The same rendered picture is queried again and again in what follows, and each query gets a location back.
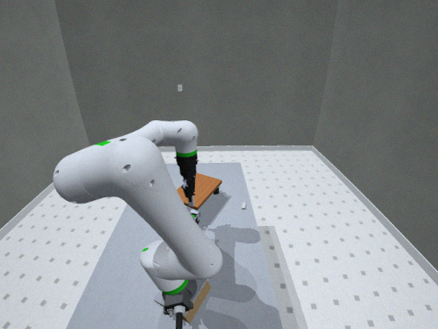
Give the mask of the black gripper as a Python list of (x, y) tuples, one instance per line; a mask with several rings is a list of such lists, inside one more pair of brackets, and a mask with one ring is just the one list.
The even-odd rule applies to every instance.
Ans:
[(184, 195), (188, 197), (189, 206), (194, 207), (196, 166), (193, 166), (191, 168), (179, 167), (179, 169), (181, 176), (184, 177), (184, 185), (182, 185)]

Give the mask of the wooden dolly with black casters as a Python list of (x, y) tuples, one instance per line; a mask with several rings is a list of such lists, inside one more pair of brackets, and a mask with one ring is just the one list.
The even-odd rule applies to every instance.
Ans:
[(195, 180), (195, 196), (194, 196), (194, 207), (189, 206), (188, 197), (184, 195), (184, 190), (182, 185), (177, 189), (180, 197), (182, 198), (185, 206), (191, 207), (191, 216), (195, 219), (196, 223), (199, 224), (200, 221), (200, 208), (206, 202), (206, 200), (214, 193), (214, 195), (219, 194), (219, 187), (222, 183), (221, 179), (214, 177), (205, 176), (200, 173), (196, 173)]

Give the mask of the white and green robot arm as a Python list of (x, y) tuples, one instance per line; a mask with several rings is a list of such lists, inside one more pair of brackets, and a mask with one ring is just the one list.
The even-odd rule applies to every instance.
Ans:
[(176, 329), (183, 329), (183, 316), (193, 309), (196, 280), (210, 279), (222, 267), (221, 250), (185, 207), (158, 149), (174, 145), (177, 165), (191, 168), (199, 161), (197, 137), (190, 121), (153, 120), (66, 156), (53, 176), (57, 193), (70, 203), (119, 197), (160, 235), (163, 240), (143, 249), (140, 263), (162, 291), (164, 314), (177, 316)]

